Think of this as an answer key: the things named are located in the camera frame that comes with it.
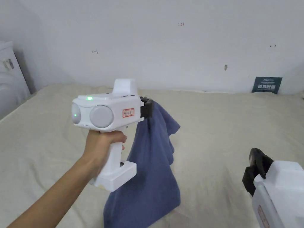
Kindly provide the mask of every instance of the gray circular cap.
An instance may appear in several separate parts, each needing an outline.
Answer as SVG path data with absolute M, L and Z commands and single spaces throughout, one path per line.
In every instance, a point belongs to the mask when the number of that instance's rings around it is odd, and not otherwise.
M 75 103 L 72 104 L 72 120 L 74 124 L 79 124 L 81 120 L 80 108 Z
M 91 123 L 99 128 L 109 126 L 114 119 L 112 110 L 104 105 L 95 106 L 90 112 Z

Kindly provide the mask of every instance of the mattress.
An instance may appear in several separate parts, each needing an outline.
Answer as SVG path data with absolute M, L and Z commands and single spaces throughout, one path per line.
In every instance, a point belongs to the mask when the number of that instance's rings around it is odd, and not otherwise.
M 111 92 L 51 85 L 0 121 L 0 227 L 6 227 L 82 155 L 88 130 L 72 124 L 80 94 Z M 300 95 L 140 90 L 181 125 L 171 136 L 171 165 L 181 205 L 151 227 L 259 227 L 242 177 L 249 152 L 304 166 L 304 100 Z M 126 135 L 128 156 L 136 124 Z M 58 227 L 103 227 L 109 193 L 87 185 Z

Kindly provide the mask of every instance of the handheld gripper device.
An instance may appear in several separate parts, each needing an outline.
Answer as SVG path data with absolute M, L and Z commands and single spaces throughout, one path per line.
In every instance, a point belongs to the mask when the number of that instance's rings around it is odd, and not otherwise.
M 127 126 L 152 117 L 153 100 L 139 97 L 134 79 L 116 79 L 112 93 L 80 95 L 73 100 L 74 125 L 110 132 L 125 132 Z M 136 164 L 121 161 L 122 143 L 113 143 L 100 174 L 90 181 L 96 187 L 115 191 L 136 175 Z

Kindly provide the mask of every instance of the blue cloth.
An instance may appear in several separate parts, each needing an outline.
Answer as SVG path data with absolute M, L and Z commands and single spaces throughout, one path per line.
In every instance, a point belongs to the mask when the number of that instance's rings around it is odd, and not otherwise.
M 179 128 L 156 102 L 153 117 L 138 123 L 128 157 L 137 164 L 137 174 L 110 194 L 103 213 L 105 228 L 146 228 L 180 205 L 169 139 Z

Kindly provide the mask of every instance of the finger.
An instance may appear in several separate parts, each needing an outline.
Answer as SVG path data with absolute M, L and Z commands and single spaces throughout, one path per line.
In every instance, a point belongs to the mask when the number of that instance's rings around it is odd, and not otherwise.
M 110 137 L 111 143 L 122 142 L 125 143 L 127 136 L 125 136 L 121 131 L 111 131 L 105 133 L 108 137 Z

